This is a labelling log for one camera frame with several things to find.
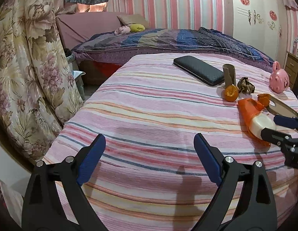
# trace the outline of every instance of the orange fruit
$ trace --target orange fruit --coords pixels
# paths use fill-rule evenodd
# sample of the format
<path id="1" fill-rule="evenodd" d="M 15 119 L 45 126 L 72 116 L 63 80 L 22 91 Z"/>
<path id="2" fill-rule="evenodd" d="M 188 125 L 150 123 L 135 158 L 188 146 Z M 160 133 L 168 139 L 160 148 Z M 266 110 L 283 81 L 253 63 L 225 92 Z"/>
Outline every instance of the orange fruit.
<path id="1" fill-rule="evenodd" d="M 257 97 L 257 101 L 260 102 L 264 107 L 267 107 L 270 104 L 270 97 L 270 94 L 260 94 Z"/>
<path id="2" fill-rule="evenodd" d="M 225 99 L 228 102 L 234 102 L 238 96 L 239 96 L 239 91 L 238 87 L 235 85 L 229 85 L 225 91 L 224 91 Z"/>

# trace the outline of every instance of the striped bed sheet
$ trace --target striped bed sheet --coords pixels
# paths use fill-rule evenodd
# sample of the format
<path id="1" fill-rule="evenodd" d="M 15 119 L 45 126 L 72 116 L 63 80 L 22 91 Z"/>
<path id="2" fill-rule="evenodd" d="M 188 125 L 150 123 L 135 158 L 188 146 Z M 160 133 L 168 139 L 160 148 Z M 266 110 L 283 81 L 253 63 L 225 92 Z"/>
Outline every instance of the striped bed sheet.
<path id="1" fill-rule="evenodd" d="M 298 198 L 298 170 L 284 166 L 279 147 L 264 148 L 250 138 L 236 102 L 221 98 L 223 85 L 207 86 L 173 65 L 174 58 L 184 55 L 130 59 L 65 124 L 45 162 L 76 155 L 102 133 L 105 153 L 82 189 L 105 226 L 110 231 L 189 231 L 217 189 L 193 147 L 195 134 L 201 132 L 224 155 L 240 163 L 265 164 L 281 224 Z M 269 90 L 270 73 L 232 57 L 190 55 L 220 70 L 233 64 L 237 82 L 247 76 L 255 85 L 254 99 L 269 93 L 298 111 L 290 89 L 281 94 Z M 298 137 L 294 130 L 277 130 Z M 62 185 L 57 188 L 68 219 L 76 222 Z M 238 183 L 224 221 L 231 219 L 241 188 Z"/>

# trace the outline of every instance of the silver screw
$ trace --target silver screw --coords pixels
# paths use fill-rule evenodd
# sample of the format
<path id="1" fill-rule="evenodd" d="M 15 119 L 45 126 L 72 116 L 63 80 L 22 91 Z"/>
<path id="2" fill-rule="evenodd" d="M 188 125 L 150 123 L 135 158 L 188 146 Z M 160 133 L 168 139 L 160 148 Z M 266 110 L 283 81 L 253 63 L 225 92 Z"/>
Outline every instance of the silver screw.
<path id="1" fill-rule="evenodd" d="M 41 166 L 43 166 L 43 164 L 44 164 L 43 161 L 38 161 L 38 162 L 36 163 L 36 166 L 37 166 L 37 167 L 41 167 Z"/>
<path id="2" fill-rule="evenodd" d="M 233 162 L 233 158 L 232 158 L 232 157 L 226 157 L 225 160 L 226 160 L 228 163 L 232 163 L 232 162 Z"/>
<path id="3" fill-rule="evenodd" d="M 74 157 L 72 156 L 69 156 L 65 159 L 66 162 L 70 163 L 70 162 L 73 162 L 74 161 Z"/>
<path id="4" fill-rule="evenodd" d="M 257 167 L 262 167 L 262 163 L 261 163 L 260 161 L 256 161 L 256 162 L 255 162 L 255 165 L 256 165 Z"/>

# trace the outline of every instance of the nightstand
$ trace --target nightstand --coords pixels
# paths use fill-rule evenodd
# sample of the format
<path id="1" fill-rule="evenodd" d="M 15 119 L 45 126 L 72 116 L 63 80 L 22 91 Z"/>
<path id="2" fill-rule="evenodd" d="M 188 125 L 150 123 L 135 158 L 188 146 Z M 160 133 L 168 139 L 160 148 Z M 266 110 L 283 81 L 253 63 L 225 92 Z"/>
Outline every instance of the nightstand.
<path id="1" fill-rule="evenodd" d="M 294 92 L 298 89 L 298 57 L 287 52 L 287 60 L 284 69 L 289 75 L 289 87 Z"/>

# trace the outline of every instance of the red decorative sticker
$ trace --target red decorative sticker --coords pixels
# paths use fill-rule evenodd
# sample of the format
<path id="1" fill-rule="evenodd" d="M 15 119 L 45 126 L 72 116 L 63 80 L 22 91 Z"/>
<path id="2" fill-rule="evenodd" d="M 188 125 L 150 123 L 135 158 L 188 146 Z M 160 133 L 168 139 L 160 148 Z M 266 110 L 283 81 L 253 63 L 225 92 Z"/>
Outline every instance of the red decorative sticker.
<path id="1" fill-rule="evenodd" d="M 277 15 L 275 14 L 275 12 L 274 11 L 270 11 L 270 17 L 271 17 L 271 19 L 273 20 L 273 21 L 276 21 L 277 20 Z"/>
<path id="2" fill-rule="evenodd" d="M 240 0 L 243 5 L 248 6 L 250 4 L 249 0 Z"/>

